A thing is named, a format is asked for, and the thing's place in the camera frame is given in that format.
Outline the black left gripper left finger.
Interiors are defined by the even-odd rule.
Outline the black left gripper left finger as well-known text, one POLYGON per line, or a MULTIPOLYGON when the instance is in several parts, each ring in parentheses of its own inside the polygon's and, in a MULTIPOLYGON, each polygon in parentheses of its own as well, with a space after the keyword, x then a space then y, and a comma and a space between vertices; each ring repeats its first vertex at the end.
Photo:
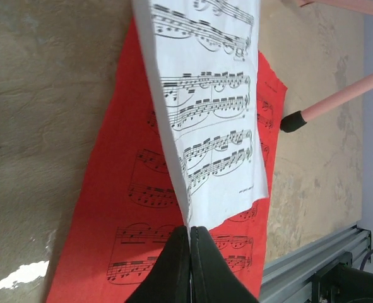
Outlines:
POLYGON ((185 226, 176 227, 144 281, 128 302, 191 301, 189 238, 185 226))

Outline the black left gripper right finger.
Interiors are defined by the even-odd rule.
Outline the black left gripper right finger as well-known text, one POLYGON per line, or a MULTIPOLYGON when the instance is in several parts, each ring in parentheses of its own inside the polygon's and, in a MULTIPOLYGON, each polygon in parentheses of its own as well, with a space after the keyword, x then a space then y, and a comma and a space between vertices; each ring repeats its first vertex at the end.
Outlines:
POLYGON ((191 292, 193 302, 257 302, 232 273, 206 227, 192 227, 191 292))

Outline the red paper sheet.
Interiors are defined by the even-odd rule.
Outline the red paper sheet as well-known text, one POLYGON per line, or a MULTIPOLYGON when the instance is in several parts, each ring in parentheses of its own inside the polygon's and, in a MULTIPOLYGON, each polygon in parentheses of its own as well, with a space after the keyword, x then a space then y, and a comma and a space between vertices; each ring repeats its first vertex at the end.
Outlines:
MULTIPOLYGON (((259 137, 271 192, 287 87, 259 53, 259 137)), ((210 231, 234 275, 259 298, 270 198, 210 231)), ((45 302, 125 302, 182 223, 167 173, 136 25, 45 302)))

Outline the white sheet music page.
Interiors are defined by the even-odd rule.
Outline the white sheet music page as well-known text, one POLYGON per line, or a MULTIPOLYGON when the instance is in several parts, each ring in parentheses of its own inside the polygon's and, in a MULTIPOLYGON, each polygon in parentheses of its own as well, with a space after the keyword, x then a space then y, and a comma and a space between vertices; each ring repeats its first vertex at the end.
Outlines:
POLYGON ((213 229, 268 196, 257 122, 259 1, 133 1, 184 223, 213 229))

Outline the pink music stand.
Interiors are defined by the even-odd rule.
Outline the pink music stand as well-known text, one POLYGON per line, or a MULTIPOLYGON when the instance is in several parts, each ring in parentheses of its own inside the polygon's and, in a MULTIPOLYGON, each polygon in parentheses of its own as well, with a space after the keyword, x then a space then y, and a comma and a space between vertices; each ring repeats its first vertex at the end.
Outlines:
MULTIPOLYGON (((373 1, 346 1, 346 0, 320 0, 321 4, 334 6, 341 9, 373 16, 373 1)), ((292 133, 309 121, 337 108, 338 106, 361 96, 373 89, 373 73, 348 85, 342 90, 324 98, 316 104, 300 111, 285 116, 280 123, 280 129, 286 133, 292 133)))

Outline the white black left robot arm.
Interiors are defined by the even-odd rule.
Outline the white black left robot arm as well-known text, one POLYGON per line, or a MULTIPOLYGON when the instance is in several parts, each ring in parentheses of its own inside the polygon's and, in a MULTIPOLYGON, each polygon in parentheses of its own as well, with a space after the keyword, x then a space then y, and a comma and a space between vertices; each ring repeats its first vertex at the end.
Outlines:
MULTIPOLYGON (((312 301, 373 302, 373 274, 337 262, 318 271, 312 301)), ((257 302, 232 273, 206 227, 176 227, 153 268, 127 302, 257 302)))

